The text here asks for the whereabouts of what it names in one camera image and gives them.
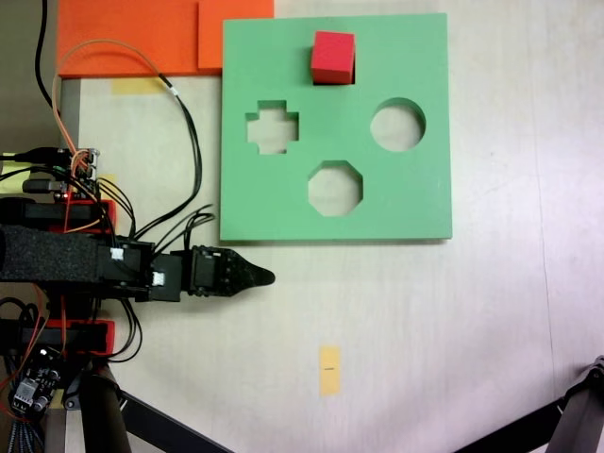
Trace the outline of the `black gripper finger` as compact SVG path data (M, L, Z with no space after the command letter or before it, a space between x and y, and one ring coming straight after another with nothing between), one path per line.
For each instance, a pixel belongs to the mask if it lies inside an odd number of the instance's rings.
M239 255L232 249L224 248L223 275L228 278L274 278L275 274Z
M243 291L270 286L275 282L275 275L272 272L259 274L240 274L237 276L226 277L222 296L234 296Z

